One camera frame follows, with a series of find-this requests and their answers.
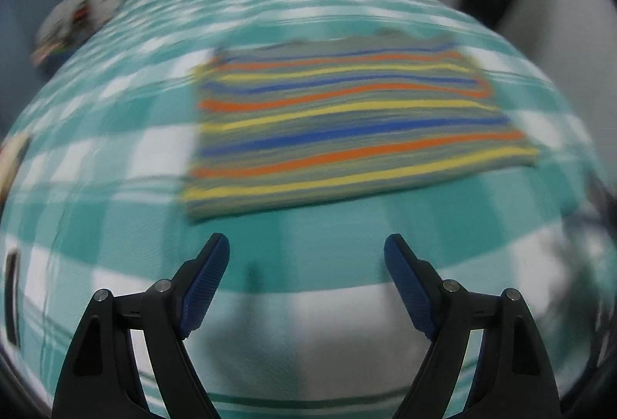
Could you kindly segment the pile of clothes on nightstand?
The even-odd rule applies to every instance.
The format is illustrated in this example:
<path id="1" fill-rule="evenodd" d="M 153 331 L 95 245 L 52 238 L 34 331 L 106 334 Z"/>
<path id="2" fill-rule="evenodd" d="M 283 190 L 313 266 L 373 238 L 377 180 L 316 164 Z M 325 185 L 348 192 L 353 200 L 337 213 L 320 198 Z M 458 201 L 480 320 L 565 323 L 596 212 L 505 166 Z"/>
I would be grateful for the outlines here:
<path id="1" fill-rule="evenodd" d="M 30 60 L 38 69 L 60 67 L 95 31 L 91 0 L 63 0 L 53 7 L 35 34 Z"/>

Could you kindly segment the striped knit sweater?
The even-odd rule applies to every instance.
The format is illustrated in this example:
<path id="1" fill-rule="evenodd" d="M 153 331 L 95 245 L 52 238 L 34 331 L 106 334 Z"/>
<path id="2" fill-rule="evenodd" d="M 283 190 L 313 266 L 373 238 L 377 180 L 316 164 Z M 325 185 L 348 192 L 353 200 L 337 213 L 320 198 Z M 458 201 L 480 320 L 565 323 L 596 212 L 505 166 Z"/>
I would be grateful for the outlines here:
<path id="1" fill-rule="evenodd" d="M 223 48 L 196 71 L 196 220 L 356 199 L 503 167 L 539 149 L 449 35 L 380 31 Z"/>

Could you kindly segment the teal plaid bed blanket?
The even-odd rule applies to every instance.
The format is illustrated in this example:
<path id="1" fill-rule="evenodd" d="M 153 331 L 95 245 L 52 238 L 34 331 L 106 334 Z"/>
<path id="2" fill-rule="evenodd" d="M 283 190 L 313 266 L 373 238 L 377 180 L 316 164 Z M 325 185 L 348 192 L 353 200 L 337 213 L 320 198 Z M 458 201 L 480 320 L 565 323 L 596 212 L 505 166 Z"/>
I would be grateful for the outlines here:
<path id="1" fill-rule="evenodd" d="M 19 115 L 1 351 L 44 403 L 93 292 L 231 257 L 187 349 L 226 418 L 389 416 L 428 347 L 386 238 L 476 292 L 517 288 L 557 386 L 616 283 L 569 230 L 599 163 L 542 71 L 437 0 L 126 0 Z"/>

